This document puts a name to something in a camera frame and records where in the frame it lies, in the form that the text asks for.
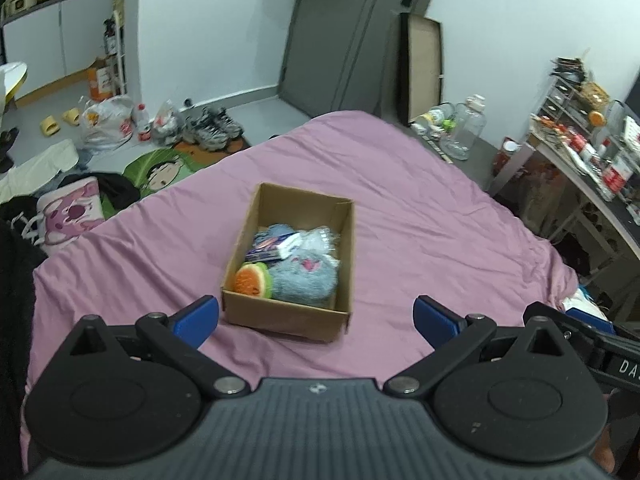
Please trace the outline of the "right hand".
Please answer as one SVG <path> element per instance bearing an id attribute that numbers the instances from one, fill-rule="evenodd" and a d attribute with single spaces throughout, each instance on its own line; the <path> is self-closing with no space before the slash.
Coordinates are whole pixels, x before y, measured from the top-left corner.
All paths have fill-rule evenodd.
<path id="1" fill-rule="evenodd" d="M 608 423 L 593 460 L 616 479 L 639 478 L 639 395 L 614 389 L 605 396 Z"/>

